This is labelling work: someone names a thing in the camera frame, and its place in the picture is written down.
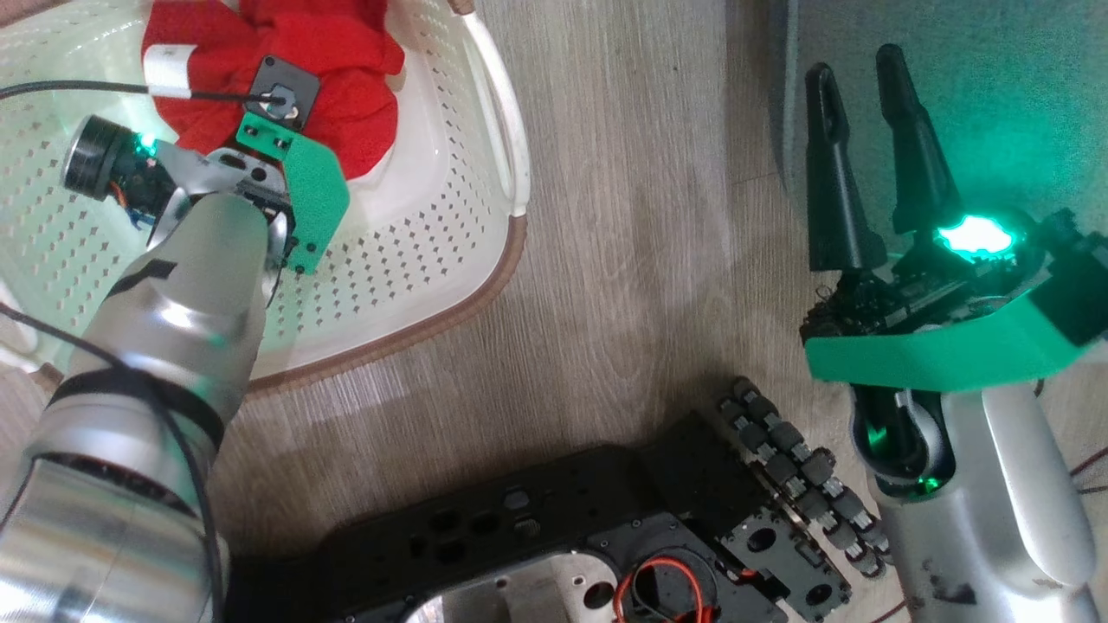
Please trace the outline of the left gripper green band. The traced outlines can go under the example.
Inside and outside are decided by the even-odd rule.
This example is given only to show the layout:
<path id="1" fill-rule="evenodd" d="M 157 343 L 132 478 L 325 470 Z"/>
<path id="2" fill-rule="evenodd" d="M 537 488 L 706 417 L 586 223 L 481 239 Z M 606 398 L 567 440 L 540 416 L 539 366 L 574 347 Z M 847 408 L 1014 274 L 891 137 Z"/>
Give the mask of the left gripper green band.
<path id="1" fill-rule="evenodd" d="M 274 263 L 315 273 L 350 204 L 337 155 L 304 134 L 319 90 L 315 74 L 266 55 L 249 90 L 258 100 L 244 104 L 229 147 L 204 155 L 156 142 L 156 159 L 177 186 L 177 197 L 162 210 L 156 241 L 170 235 L 191 198 L 236 193 L 269 218 Z"/>

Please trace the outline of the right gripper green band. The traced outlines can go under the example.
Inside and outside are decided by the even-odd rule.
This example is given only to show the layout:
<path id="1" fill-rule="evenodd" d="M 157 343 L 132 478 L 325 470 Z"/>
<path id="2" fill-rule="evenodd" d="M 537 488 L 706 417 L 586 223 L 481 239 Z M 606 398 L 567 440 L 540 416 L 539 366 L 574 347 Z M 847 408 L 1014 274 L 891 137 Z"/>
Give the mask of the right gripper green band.
<path id="1" fill-rule="evenodd" d="M 808 370 L 825 382 L 966 394 L 1029 382 L 1073 366 L 1105 338 L 1105 236 L 1071 210 L 1036 221 L 1020 210 L 965 213 L 902 48 L 875 55 L 892 134 L 899 235 L 930 232 L 891 279 L 848 159 L 847 108 L 834 71 L 806 74 L 808 268 L 847 272 L 808 312 Z"/>

